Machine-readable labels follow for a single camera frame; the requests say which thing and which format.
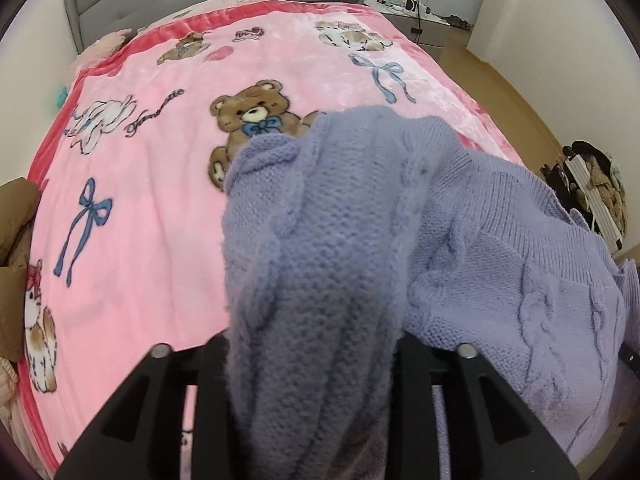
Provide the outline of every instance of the floor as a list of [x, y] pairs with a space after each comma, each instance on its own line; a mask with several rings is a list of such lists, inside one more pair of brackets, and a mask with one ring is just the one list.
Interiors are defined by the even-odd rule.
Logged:
[[440, 66], [489, 113], [525, 165], [542, 177], [540, 167], [552, 166], [561, 151], [558, 141], [507, 80], [466, 49], [470, 36], [452, 28]]

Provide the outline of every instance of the teddy bear ear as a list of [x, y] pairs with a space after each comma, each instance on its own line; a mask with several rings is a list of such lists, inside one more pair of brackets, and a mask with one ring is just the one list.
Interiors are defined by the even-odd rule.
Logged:
[[211, 103], [211, 106], [209, 107], [209, 111], [211, 112], [211, 115], [213, 115], [214, 117], [217, 117], [218, 114], [220, 113], [220, 108], [222, 108], [222, 105], [226, 103], [226, 101], [229, 99], [231, 99], [230, 96], [221, 95], [219, 98], [213, 101]]
[[282, 83], [275, 79], [263, 79], [262, 81], [258, 81], [255, 85], [265, 90], [277, 90], [278, 92], [282, 90]]

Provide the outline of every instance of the white nightstand top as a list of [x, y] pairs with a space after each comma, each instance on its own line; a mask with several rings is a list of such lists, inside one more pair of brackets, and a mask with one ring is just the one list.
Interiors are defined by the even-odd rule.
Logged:
[[[415, 16], [414, 14], [405, 14], [401, 10], [395, 10], [395, 9], [392, 9], [391, 7], [387, 7], [385, 4], [380, 4], [378, 3], [377, 0], [364, 0], [364, 4], [367, 7], [376, 9], [378, 12], [381, 12], [382, 14], [391, 14], [393, 16], [406, 16], [408, 18], [417, 19], [417, 16]], [[438, 23], [439, 25], [446, 25], [447, 27], [450, 27], [449, 23], [447, 23], [442, 18], [436, 16], [435, 14], [425, 13], [424, 6], [422, 4], [420, 4], [420, 19], [425, 22], [433, 22], [433, 23]]]

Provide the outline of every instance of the nightstand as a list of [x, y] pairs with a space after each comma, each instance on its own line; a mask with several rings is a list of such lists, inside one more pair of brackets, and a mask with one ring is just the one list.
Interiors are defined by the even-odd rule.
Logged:
[[[364, 0], [364, 4], [382, 13], [397, 30], [410, 40], [415, 41], [416, 34], [413, 34], [411, 29], [418, 28], [418, 18], [390, 9], [384, 4], [379, 4], [377, 0]], [[422, 35], [418, 46], [433, 57], [436, 62], [439, 62], [451, 26], [435, 14], [424, 14], [423, 12], [420, 12], [420, 24]]]

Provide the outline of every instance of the brown jacket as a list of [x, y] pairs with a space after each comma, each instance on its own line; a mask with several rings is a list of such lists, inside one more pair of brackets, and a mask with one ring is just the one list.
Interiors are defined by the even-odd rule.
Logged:
[[13, 362], [24, 348], [24, 287], [31, 249], [31, 219], [38, 186], [18, 178], [0, 186], [0, 357]]

